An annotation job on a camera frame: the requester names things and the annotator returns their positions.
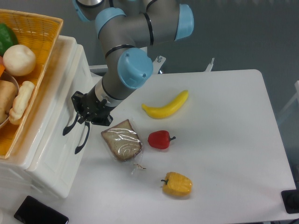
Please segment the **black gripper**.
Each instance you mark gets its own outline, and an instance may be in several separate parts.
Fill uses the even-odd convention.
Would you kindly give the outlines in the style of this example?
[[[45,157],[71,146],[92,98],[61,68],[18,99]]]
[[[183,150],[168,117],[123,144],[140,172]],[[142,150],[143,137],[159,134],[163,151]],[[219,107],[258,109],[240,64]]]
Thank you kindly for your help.
[[[83,124],[91,122],[94,125],[110,125],[113,117],[110,112],[114,107],[107,106],[107,100],[99,100],[92,88],[87,94],[76,91],[71,100],[78,115],[77,122]]]

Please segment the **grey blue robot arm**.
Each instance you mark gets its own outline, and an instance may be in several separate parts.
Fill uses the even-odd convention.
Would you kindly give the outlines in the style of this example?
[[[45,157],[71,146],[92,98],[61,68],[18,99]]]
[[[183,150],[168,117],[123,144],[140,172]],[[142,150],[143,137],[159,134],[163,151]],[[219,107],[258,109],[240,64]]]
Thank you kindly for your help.
[[[194,16],[175,0],[75,0],[83,21],[93,21],[108,70],[88,92],[72,96],[75,122],[108,126],[110,112],[152,75],[144,47],[190,36]]]

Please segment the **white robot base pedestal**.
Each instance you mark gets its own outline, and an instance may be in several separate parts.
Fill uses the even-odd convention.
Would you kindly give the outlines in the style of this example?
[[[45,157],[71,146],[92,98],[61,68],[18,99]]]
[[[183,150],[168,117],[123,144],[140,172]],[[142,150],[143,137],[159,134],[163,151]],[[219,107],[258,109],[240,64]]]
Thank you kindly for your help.
[[[166,58],[163,56],[158,56],[153,62],[153,73],[162,74],[162,66],[166,62]],[[90,72],[97,76],[104,76],[108,71],[107,65],[92,65],[89,66]]]

